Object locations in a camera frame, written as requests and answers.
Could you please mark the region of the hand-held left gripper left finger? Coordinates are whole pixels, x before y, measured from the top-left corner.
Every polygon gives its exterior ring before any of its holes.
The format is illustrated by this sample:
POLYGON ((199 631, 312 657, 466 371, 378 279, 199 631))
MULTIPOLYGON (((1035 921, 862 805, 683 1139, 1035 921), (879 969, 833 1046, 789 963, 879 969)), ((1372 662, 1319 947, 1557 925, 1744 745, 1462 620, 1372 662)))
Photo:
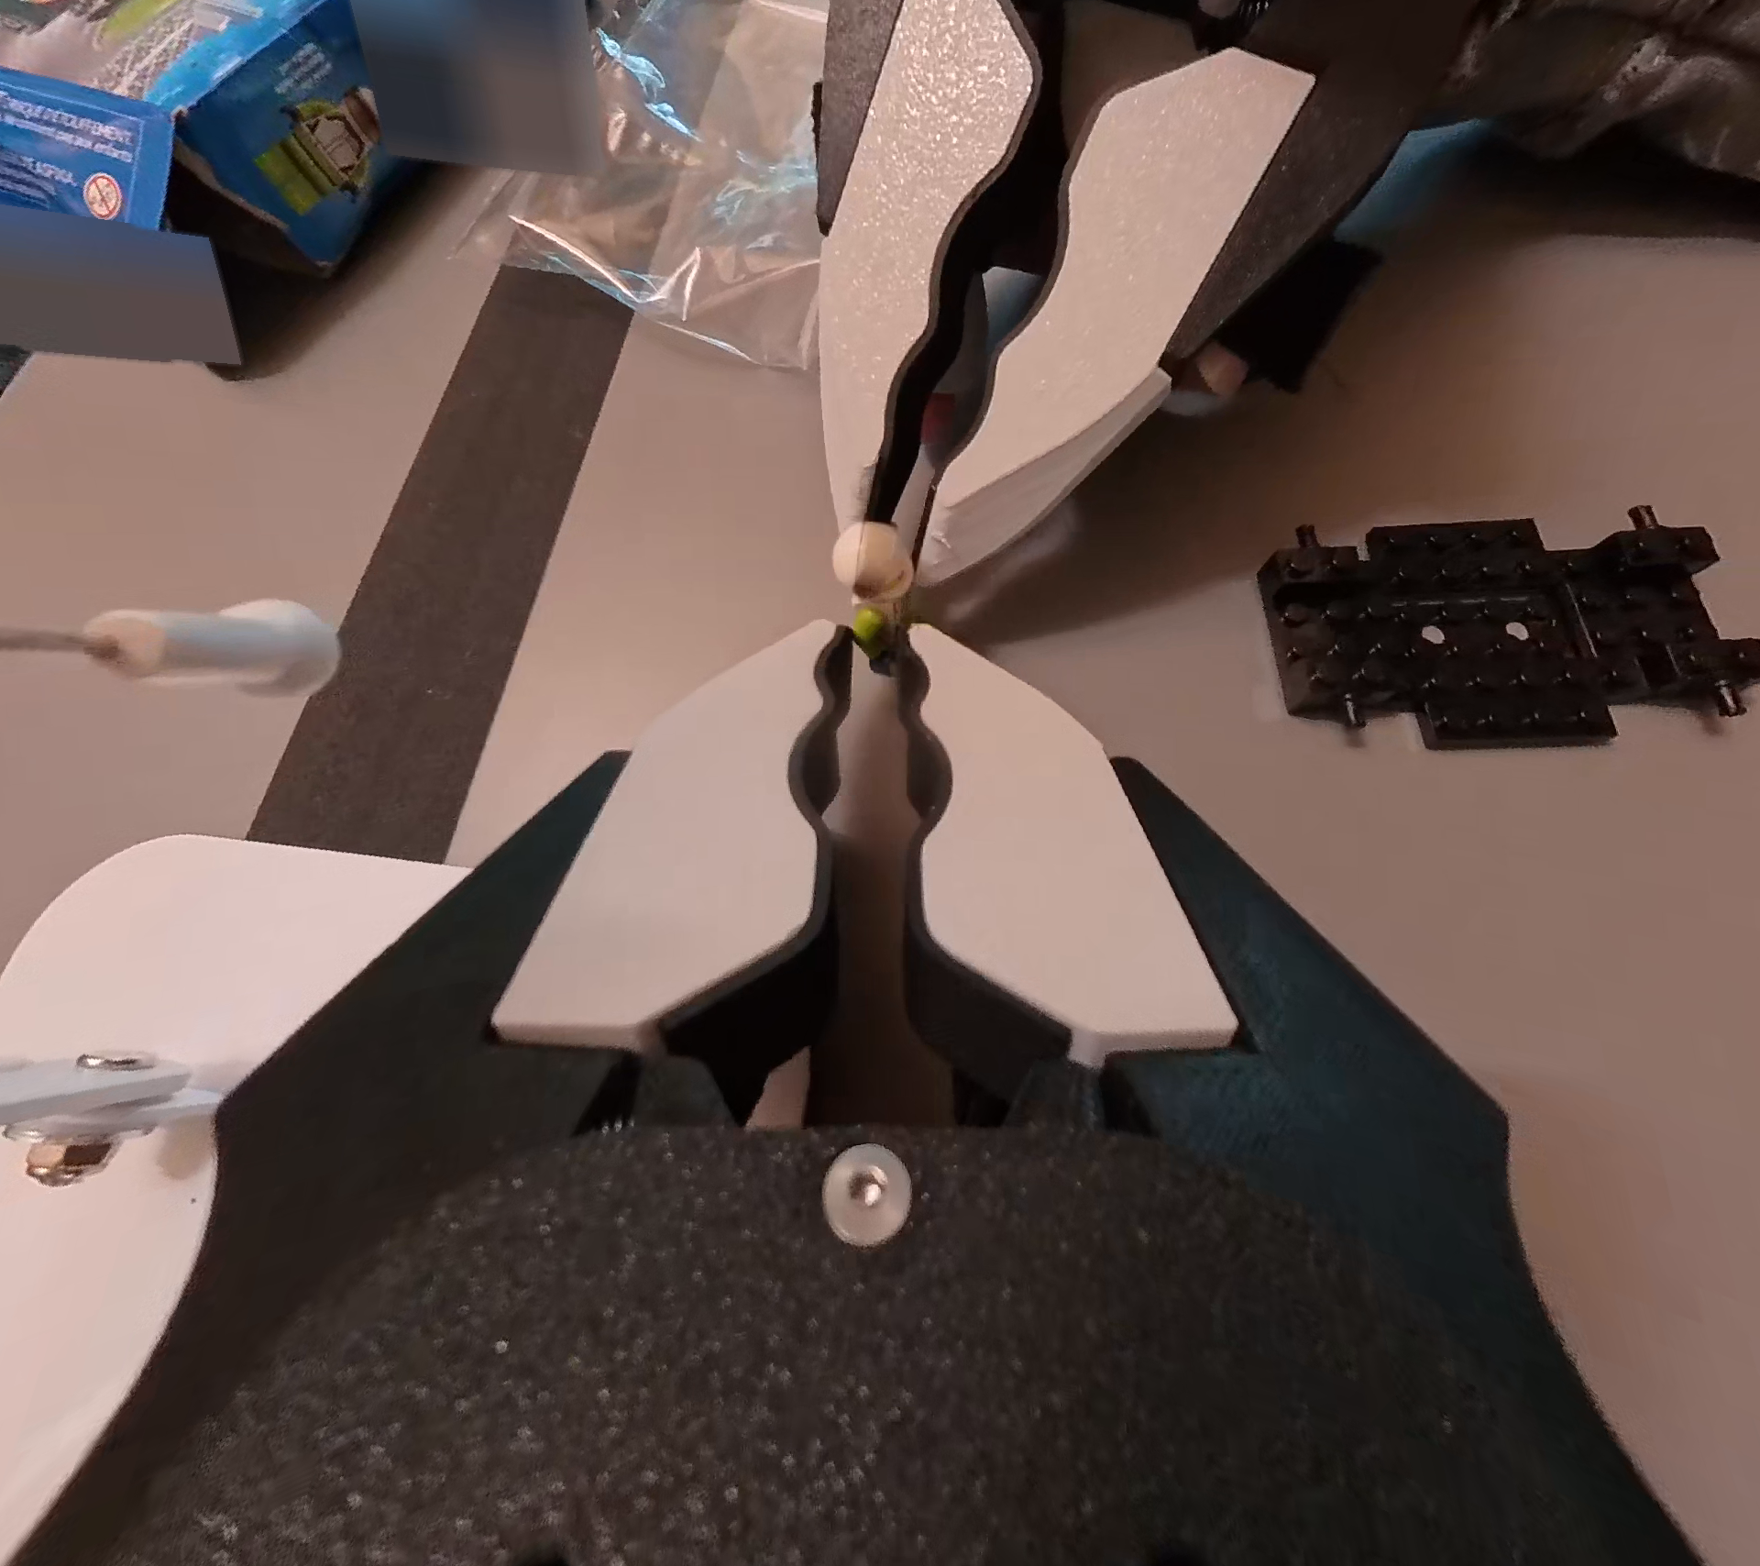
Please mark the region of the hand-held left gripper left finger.
POLYGON ((807 624, 637 739, 496 1005, 507 1042, 784 1066, 829 1022, 842 629, 807 624))

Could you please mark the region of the person's right hand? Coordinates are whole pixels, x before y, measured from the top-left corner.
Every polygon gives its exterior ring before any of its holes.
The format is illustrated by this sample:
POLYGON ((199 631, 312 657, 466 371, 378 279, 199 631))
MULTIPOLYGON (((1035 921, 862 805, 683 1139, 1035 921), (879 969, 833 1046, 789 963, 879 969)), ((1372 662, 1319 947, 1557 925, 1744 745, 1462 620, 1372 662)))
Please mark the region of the person's right hand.
POLYGON ((1304 248, 1181 365, 1165 406, 1225 402, 1257 382, 1299 393, 1381 264, 1381 252, 1335 235, 1304 248))

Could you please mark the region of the white book stand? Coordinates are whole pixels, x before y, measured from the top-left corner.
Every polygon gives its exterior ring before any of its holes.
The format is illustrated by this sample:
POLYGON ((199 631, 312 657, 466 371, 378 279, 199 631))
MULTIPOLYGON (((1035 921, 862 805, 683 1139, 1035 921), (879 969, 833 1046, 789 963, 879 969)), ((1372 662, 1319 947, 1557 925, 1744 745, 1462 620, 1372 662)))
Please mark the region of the white book stand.
POLYGON ((217 1187, 221 1101, 465 870, 168 835, 80 877, 4 967, 3 1543, 142 1379, 217 1187))

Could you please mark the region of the lime green lego minifigure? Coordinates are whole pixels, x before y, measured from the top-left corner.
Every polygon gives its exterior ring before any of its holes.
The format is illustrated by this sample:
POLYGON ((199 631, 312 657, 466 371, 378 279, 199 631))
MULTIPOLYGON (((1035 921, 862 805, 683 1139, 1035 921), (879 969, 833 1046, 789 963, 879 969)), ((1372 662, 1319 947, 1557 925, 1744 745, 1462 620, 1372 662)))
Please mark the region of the lime green lego minifigure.
POLYGON ((873 670, 890 672, 912 622, 912 545, 888 521, 853 521, 833 547, 831 571, 848 591, 855 648, 873 670))

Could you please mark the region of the clear plastic bag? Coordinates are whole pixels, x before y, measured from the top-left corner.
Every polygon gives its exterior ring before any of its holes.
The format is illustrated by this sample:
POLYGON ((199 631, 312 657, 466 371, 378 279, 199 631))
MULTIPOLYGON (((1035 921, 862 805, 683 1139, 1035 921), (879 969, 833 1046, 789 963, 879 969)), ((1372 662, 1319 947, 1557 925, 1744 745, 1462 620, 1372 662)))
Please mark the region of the clear plastic bag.
POLYGON ((598 160, 499 173, 457 257, 582 279, 747 365, 820 356, 815 99, 829 0, 619 0, 598 160))

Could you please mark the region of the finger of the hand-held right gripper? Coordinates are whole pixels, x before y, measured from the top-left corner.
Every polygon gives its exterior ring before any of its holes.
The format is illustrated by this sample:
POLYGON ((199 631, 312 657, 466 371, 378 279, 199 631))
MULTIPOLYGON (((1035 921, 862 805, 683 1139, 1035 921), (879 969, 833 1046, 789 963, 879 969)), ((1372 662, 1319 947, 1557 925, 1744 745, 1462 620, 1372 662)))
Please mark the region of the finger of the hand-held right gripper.
POLYGON ((947 585, 1022 540, 1163 402, 1163 353, 1313 85, 1229 48, 1101 103, 1066 171, 1053 270, 938 477, 919 584, 947 585))
POLYGON ((1042 312, 993 345, 987 274, 971 264, 1040 90, 1009 0, 901 0, 820 257, 844 545, 1009 545, 1053 507, 1042 312))

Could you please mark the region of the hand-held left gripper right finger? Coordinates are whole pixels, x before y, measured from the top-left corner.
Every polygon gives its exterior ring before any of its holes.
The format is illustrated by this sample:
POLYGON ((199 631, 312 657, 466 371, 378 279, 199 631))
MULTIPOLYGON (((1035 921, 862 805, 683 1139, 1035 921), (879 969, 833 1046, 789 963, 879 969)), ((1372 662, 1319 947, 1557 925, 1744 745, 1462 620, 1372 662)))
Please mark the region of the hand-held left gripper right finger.
POLYGON ((927 624, 903 717, 932 972, 914 1024, 954 1066, 1214 1051, 1236 1009, 1103 741, 927 624))

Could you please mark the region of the black lego chassis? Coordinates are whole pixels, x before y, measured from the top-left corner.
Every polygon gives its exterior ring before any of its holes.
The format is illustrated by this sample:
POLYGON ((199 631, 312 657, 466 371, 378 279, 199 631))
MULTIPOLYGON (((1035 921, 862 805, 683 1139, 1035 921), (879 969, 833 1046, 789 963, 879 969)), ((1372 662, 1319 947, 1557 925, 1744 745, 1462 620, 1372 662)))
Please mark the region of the black lego chassis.
POLYGON ((1550 547, 1519 521, 1312 525, 1257 574, 1293 719, 1352 736, 1409 717, 1434 752, 1599 747, 1625 706, 1750 712, 1759 644, 1724 635, 1700 589, 1719 549, 1640 505, 1609 538, 1550 547))

